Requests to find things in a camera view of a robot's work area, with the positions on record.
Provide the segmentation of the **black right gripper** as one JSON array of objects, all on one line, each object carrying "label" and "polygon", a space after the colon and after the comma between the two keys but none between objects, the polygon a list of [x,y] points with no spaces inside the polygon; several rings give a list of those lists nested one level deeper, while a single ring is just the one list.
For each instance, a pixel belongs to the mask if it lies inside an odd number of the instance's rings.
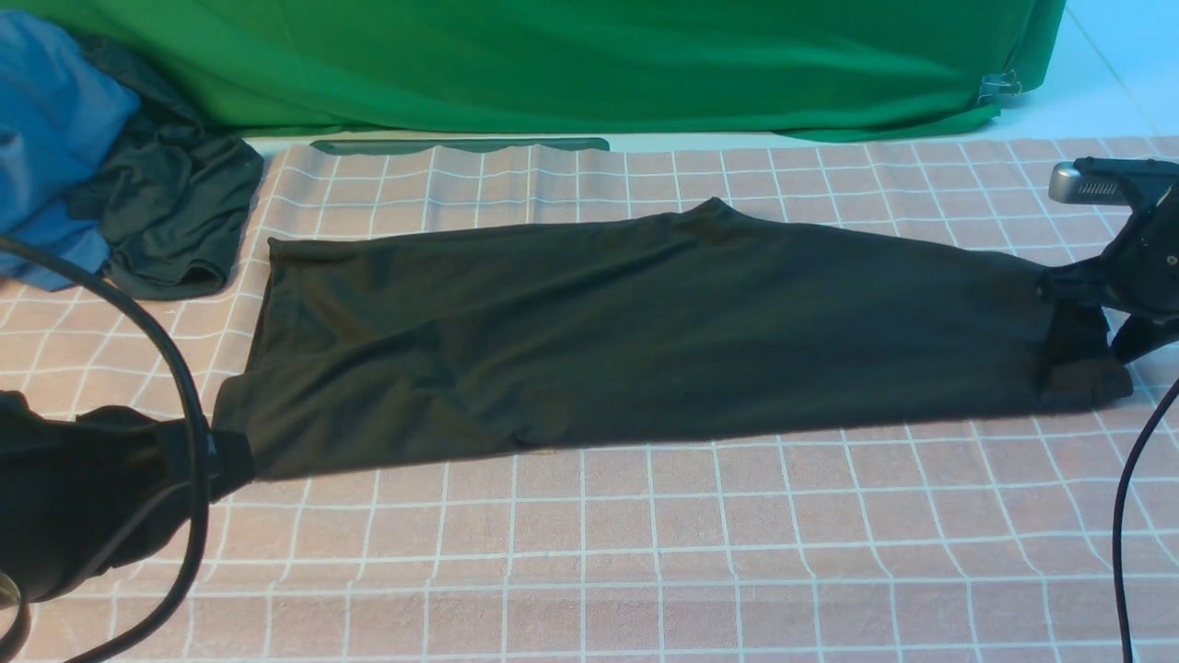
[{"label": "black right gripper", "polygon": [[1175,343],[1178,327],[1178,197],[1175,184],[1157,201],[1133,206],[1115,239],[1093,260],[1054,267],[1039,289],[1045,298],[1126,313],[1109,343],[1124,365]]}]

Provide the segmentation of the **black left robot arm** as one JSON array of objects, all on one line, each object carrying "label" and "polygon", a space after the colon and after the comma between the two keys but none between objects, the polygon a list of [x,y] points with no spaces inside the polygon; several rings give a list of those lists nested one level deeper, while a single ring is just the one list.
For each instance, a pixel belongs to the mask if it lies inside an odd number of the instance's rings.
[{"label": "black left robot arm", "polygon": [[1,399],[1,563],[26,600],[144,562],[193,519],[184,420],[104,406],[72,421]]}]

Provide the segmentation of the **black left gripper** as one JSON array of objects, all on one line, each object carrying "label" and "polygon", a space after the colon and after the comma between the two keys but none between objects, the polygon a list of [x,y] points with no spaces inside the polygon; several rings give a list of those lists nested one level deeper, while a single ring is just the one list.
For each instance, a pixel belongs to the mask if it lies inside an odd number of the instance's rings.
[{"label": "black left gripper", "polygon": [[[182,503],[191,500],[193,483],[193,442],[185,421],[157,425],[157,445],[164,462],[165,495],[179,494]],[[204,453],[209,503],[231,495],[253,480],[253,458],[246,436],[229,431],[215,431],[197,445]]]}]

